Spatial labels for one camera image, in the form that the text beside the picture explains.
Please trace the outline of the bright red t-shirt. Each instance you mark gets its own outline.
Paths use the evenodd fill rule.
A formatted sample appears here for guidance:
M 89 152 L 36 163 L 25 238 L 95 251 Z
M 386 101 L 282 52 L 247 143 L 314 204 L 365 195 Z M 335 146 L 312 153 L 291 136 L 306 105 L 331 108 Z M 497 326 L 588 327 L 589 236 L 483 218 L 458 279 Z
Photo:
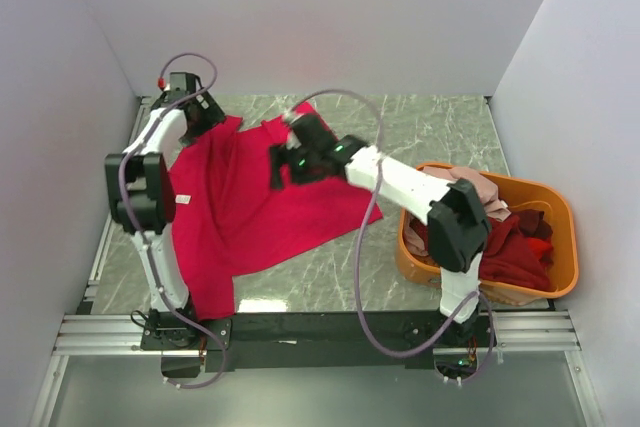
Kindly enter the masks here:
M 244 130 L 227 120 L 182 149 L 169 169 L 180 273 L 201 320 L 235 311 L 233 280 L 275 266 L 360 227 L 369 191 L 329 178 L 270 187 L 269 149 L 285 141 L 280 118 Z

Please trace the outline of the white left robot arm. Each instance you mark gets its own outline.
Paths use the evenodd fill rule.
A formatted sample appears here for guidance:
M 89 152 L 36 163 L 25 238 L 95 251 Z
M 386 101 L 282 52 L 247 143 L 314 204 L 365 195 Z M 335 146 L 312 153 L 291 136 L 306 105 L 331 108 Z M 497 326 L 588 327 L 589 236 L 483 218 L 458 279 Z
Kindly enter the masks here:
M 173 246 L 177 202 L 167 160 L 224 122 L 225 114 L 194 73 L 173 72 L 159 80 L 159 88 L 140 133 L 123 152 L 105 158 L 108 205 L 112 220 L 130 236 L 149 285 L 144 332 L 164 334 L 186 349 L 199 339 L 200 325 Z

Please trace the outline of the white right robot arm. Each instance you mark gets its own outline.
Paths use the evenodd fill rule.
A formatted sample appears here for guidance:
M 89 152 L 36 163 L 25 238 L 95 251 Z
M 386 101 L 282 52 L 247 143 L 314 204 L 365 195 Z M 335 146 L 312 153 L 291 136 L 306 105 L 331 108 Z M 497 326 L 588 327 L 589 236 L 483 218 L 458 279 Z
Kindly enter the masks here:
M 283 122 L 286 140 L 269 148 L 270 187 L 284 187 L 287 167 L 295 184 L 341 178 L 413 214 L 427 227 L 428 255 L 441 270 L 440 337 L 464 344 L 474 333 L 479 265 L 491 231 L 474 185 L 425 174 L 356 136 L 338 138 L 313 113 L 287 113 Z

